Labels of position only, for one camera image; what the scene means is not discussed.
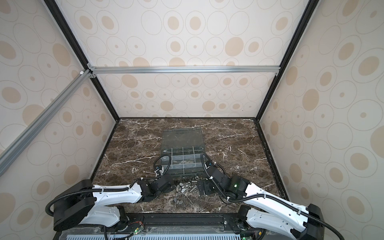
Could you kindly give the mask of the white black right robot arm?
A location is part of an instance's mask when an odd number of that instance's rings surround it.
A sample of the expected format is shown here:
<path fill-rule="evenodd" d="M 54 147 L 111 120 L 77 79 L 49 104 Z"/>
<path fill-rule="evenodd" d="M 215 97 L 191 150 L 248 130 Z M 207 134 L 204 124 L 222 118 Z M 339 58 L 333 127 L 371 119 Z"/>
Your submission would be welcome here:
<path fill-rule="evenodd" d="M 207 179 L 214 190 L 229 203 L 242 203 L 240 219 L 252 228 L 261 228 L 284 235 L 292 240 L 322 240 L 325 229 L 340 240 L 344 236 L 326 223 L 322 210 L 314 205 L 295 204 L 264 191 L 239 176 L 228 177 L 215 165 L 203 163 Z"/>

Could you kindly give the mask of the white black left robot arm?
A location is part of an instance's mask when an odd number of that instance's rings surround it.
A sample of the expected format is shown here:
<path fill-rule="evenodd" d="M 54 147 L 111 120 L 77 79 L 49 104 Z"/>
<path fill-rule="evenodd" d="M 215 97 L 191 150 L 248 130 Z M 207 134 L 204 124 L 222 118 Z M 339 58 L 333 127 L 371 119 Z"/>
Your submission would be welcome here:
<path fill-rule="evenodd" d="M 54 230 L 61 232 L 78 225 L 104 226 L 113 232 L 128 227 L 123 204 L 150 202 L 174 189 L 170 175 L 140 178 L 132 185 L 99 186 L 82 180 L 51 200 L 45 207 L 54 218 Z"/>

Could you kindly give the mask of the clear plastic organizer box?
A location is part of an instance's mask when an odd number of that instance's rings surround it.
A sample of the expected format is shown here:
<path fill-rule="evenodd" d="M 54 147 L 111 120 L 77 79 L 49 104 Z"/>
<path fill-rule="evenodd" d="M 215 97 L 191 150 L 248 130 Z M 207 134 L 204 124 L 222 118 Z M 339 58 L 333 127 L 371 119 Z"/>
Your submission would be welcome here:
<path fill-rule="evenodd" d="M 156 166 L 162 167 L 175 178 L 204 175 L 201 153 L 206 151 L 203 130 L 197 128 L 169 129 L 163 131 L 161 155 Z"/>

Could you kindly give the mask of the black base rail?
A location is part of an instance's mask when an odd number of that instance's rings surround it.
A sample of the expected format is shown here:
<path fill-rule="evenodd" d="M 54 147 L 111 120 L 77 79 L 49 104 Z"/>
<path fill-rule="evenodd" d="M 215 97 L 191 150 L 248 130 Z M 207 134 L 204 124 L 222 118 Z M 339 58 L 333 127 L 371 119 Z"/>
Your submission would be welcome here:
<path fill-rule="evenodd" d="M 250 227 L 229 214 L 128 214 L 122 231 L 103 226 L 76 226 L 56 240 L 286 240 L 266 227 Z"/>

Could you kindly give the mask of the horizontal aluminium frame bar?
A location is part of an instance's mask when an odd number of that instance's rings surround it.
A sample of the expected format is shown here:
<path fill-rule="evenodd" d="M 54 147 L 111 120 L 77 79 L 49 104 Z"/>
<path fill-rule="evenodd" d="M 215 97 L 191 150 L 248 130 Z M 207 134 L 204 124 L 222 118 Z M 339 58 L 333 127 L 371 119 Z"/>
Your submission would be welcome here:
<path fill-rule="evenodd" d="M 91 67 L 95 74 L 278 73 L 279 66 Z"/>

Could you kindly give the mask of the diagonal aluminium frame bar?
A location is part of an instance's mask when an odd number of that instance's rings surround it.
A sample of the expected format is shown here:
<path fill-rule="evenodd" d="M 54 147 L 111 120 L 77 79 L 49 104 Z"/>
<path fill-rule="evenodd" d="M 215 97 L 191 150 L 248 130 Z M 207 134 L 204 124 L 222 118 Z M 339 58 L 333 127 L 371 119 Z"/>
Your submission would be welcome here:
<path fill-rule="evenodd" d="M 91 77 L 90 70 L 79 74 L 38 117 L 1 154 L 1 175 L 3 175 L 26 147 L 34 140 L 49 121 L 60 111 L 83 82 Z"/>

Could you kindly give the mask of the black right corner post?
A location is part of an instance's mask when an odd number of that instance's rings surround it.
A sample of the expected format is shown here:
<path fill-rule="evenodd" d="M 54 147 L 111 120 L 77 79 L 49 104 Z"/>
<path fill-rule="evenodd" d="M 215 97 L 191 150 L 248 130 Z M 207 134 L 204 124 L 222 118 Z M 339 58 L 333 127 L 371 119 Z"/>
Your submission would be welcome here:
<path fill-rule="evenodd" d="M 264 115 L 273 95 L 275 90 L 277 89 L 279 82 L 281 78 L 283 77 L 283 74 L 285 73 L 288 64 L 290 63 L 292 56 L 297 49 L 297 46 L 311 20 L 311 17 L 313 16 L 314 12 L 316 11 L 316 8 L 319 5 L 319 0 L 310 0 L 308 1 L 308 4 L 304 10 L 304 13 L 302 17 L 299 20 L 298 26 L 296 27 L 296 30 L 293 34 L 293 37 L 287 47 L 287 50 L 283 56 L 282 62 L 280 64 L 280 70 L 277 73 L 277 75 L 273 78 L 273 81 L 268 89 L 268 92 L 262 102 L 261 108 L 255 118 L 255 122 L 259 123 L 262 116 Z"/>

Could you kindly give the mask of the black corner post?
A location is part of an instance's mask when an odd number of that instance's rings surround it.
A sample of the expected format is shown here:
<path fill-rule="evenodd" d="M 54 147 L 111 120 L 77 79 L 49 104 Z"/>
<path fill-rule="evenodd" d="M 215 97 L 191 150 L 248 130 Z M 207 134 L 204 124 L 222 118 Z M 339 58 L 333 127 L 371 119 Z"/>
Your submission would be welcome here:
<path fill-rule="evenodd" d="M 72 48 L 73 52 L 75 53 L 77 59 L 80 61 L 80 64 L 85 70 L 89 70 L 93 76 L 91 77 L 91 81 L 96 88 L 97 92 L 99 93 L 101 99 L 103 100 L 104 104 L 106 105 L 107 109 L 111 113 L 113 119 L 118 122 L 120 120 L 120 117 L 118 116 L 117 111 L 112 105 L 112 102 L 110 101 L 109 97 L 106 94 L 106 91 L 102 87 L 101 82 L 99 81 L 96 74 L 93 73 L 93 70 L 91 70 L 88 58 L 86 57 L 82 47 L 80 46 L 80 42 L 76 39 L 73 31 L 71 30 L 67 20 L 65 19 L 64 15 L 62 14 L 61 10 L 59 9 L 59 5 L 56 1 L 51 0 L 45 0 L 44 3 L 46 4 L 49 12 L 53 16 L 55 22 L 59 26 L 61 32 L 63 33 L 64 37 L 66 38 L 67 42 L 69 43 L 70 47 Z"/>
<path fill-rule="evenodd" d="M 316 11 L 316 8 L 319 5 L 319 0 L 310 0 L 308 1 L 308 4 L 304 10 L 304 13 L 302 17 L 299 20 L 298 26 L 296 27 L 296 30 L 293 34 L 293 37 L 287 47 L 287 50 L 283 56 L 282 62 L 280 64 L 280 70 L 277 73 L 277 75 L 273 78 L 273 81 L 268 89 L 268 92 L 262 102 L 261 108 L 255 118 L 255 122 L 259 123 L 262 116 L 264 115 L 273 95 L 275 90 L 277 89 L 279 82 L 281 78 L 283 77 L 283 74 L 285 73 L 288 64 L 290 63 L 292 56 L 297 49 L 297 46 L 311 20 L 311 17 L 313 16 L 314 12 Z"/>

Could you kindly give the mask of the black left corner post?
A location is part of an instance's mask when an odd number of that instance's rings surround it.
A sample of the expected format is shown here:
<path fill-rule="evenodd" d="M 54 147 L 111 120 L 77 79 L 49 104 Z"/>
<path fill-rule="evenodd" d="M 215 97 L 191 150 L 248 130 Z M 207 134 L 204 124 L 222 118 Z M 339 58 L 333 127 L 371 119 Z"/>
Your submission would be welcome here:
<path fill-rule="evenodd" d="M 109 97 L 106 94 L 106 91 L 102 87 L 101 82 L 99 81 L 96 74 L 93 73 L 93 70 L 91 70 L 88 58 L 86 57 L 82 47 L 80 46 L 80 42 L 76 39 L 73 31 L 71 30 L 67 20 L 65 19 L 64 15 L 62 14 L 61 10 L 59 9 L 59 5 L 56 1 L 51 0 L 45 0 L 44 3 L 46 4 L 49 12 L 53 16 L 55 22 L 59 26 L 61 32 L 63 33 L 64 37 L 66 38 L 67 42 L 69 43 L 70 47 L 72 48 L 73 52 L 75 53 L 77 59 L 80 61 L 80 64 L 85 70 L 89 70 L 93 76 L 91 77 L 91 81 L 96 88 L 97 92 L 99 93 L 101 99 L 103 100 L 104 104 L 106 105 L 107 109 L 111 113 L 113 119 L 118 122 L 120 120 L 120 117 L 118 116 L 117 111 L 112 105 L 112 102 L 110 101 Z"/>

